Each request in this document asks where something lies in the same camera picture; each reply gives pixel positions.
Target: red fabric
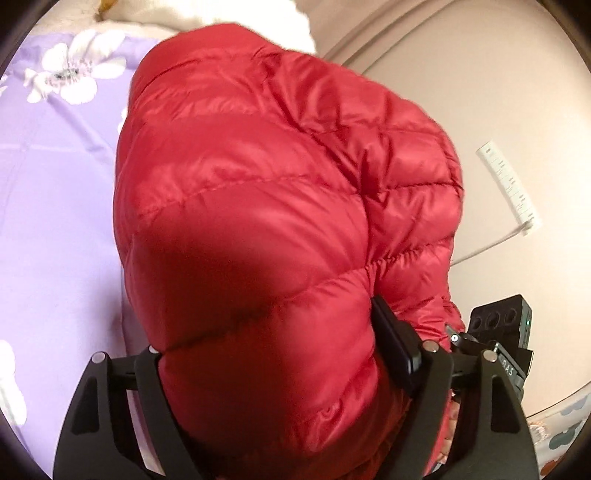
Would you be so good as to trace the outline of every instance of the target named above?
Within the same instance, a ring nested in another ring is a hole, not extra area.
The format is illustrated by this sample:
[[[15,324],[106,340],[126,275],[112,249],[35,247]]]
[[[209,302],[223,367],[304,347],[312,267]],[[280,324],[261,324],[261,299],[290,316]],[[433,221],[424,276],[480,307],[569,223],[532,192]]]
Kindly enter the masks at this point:
[[[460,177],[419,107],[237,25],[147,55],[115,234],[173,413],[216,473],[373,478],[408,400],[375,352],[370,298],[449,347]]]

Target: white cable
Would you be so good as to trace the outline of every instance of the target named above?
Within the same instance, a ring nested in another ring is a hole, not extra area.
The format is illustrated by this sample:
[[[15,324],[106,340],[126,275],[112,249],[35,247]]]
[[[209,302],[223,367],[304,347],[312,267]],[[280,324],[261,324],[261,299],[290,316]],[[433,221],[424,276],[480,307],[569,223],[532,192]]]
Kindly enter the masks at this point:
[[[517,235],[519,235],[521,232],[525,232],[526,230],[529,230],[533,226],[534,226],[533,220],[527,220],[525,223],[523,223],[522,225],[520,225],[519,227],[517,227],[515,230],[513,230],[508,235],[505,235],[500,240],[497,240],[496,242],[494,242],[494,243],[492,243],[490,245],[487,245],[486,247],[479,248],[475,252],[472,252],[470,255],[467,255],[465,257],[461,257],[458,260],[453,261],[451,266],[454,267],[455,265],[458,265],[458,264],[460,264],[462,262],[465,262],[466,260],[470,260],[471,258],[476,257],[477,255],[480,255],[480,254],[483,254],[486,251],[489,251],[491,248],[495,248],[495,247],[497,247],[500,244],[504,244],[507,240],[511,240],[512,238],[514,238]]]

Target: pillow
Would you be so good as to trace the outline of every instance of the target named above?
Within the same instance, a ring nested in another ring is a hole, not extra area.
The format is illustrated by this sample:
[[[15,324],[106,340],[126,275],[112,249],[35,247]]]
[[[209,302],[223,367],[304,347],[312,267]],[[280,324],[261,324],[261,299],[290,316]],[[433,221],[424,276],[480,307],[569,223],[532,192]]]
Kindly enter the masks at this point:
[[[177,31],[237,23],[287,50],[316,53],[308,17],[293,0],[102,0],[99,11],[105,20]]]

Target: power strip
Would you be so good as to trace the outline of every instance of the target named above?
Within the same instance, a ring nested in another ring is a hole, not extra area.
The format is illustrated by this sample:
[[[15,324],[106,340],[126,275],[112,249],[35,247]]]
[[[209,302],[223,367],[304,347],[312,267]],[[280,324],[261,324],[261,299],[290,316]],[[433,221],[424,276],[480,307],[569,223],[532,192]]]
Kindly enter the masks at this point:
[[[479,148],[476,153],[488,165],[495,176],[519,225],[525,226],[527,224],[523,229],[523,234],[528,235],[539,229],[542,226],[540,214],[535,209],[519,177],[499,147],[493,141],[490,141],[482,148]]]

